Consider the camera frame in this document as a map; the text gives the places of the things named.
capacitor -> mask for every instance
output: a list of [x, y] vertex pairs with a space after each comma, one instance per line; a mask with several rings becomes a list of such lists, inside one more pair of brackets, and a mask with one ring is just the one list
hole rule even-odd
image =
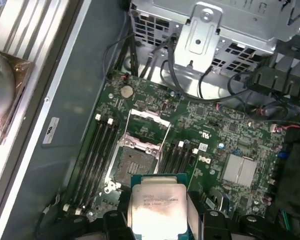
[[264, 194], [263, 199], [267, 200], [268, 202], [272, 202], [272, 197], [269, 196], [268, 194]]
[[275, 151], [275, 152], [278, 152], [278, 151], [280, 151], [282, 148], [283, 148], [283, 146], [282, 146], [281, 144], [274, 144], [274, 145], [271, 147], [271, 150], [272, 150], [272, 151]]
[[287, 159], [289, 157], [289, 154], [285, 151], [280, 151], [276, 154], [276, 157], [279, 159]]
[[271, 202], [268, 201], [267, 199], [262, 199], [262, 202], [263, 204], [267, 205], [267, 206], [270, 206], [271, 205]]
[[225, 147], [225, 144], [224, 144], [224, 143], [220, 142], [220, 143], [218, 144], [218, 149], [223, 149], [224, 147]]

blue component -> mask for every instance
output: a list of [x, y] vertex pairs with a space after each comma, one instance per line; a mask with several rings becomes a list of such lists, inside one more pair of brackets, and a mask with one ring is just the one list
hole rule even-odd
[[241, 151], [239, 148], [237, 148], [236, 150], [233, 151], [233, 154], [236, 156], [240, 155], [240, 153], [241, 153]]
[[279, 159], [287, 159], [289, 157], [289, 154], [285, 151], [280, 151], [277, 153], [276, 157]]

gray case wall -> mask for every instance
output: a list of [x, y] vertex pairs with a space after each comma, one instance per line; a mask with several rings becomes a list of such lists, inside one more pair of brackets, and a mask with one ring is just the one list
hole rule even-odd
[[[125, 13], [117, 0], [92, 0], [51, 103], [40, 138], [4, 230], [3, 240], [34, 238], [37, 220], [59, 188], [66, 188], [104, 85], [102, 58], [120, 37]], [[114, 50], [108, 53], [114, 56]], [[52, 117], [60, 118], [52, 143], [42, 145]], [[43, 221], [53, 220], [51, 211]]]

label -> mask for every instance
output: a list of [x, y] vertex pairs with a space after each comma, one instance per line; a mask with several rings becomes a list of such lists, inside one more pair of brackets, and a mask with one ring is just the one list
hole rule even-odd
[[216, 205], [214, 204], [213, 201], [211, 201], [208, 197], [205, 200], [205, 203], [209, 206], [209, 208], [211, 208], [212, 210], [215, 209]]
[[198, 149], [199, 149], [200, 151], [206, 152], [207, 149], [208, 149], [208, 146], [209, 146], [208, 144], [205, 144], [205, 143], [202, 143], [202, 142], [201, 142], [201, 143], [199, 144], [199, 148], [198, 148]]
[[52, 142], [52, 139], [54, 138], [54, 134], [58, 126], [58, 122], [59, 122], [58, 117], [51, 118], [50, 124], [48, 126], [48, 129], [46, 130], [42, 144], [50, 144]]

integrated circuit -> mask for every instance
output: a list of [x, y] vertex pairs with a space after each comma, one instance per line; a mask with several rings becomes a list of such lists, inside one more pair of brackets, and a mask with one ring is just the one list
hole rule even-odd
[[203, 116], [205, 113], [205, 109], [203, 109], [202, 107], [197, 107], [195, 114], [198, 116]]
[[230, 125], [229, 125], [229, 131], [235, 132], [235, 131], [237, 131], [237, 128], [238, 128], [238, 125], [237, 125], [237, 124], [235, 124], [235, 123], [230, 123]]
[[118, 157], [120, 162], [113, 178], [127, 187], [130, 187], [131, 175], [151, 174], [158, 162], [154, 156], [127, 146], [122, 148]]

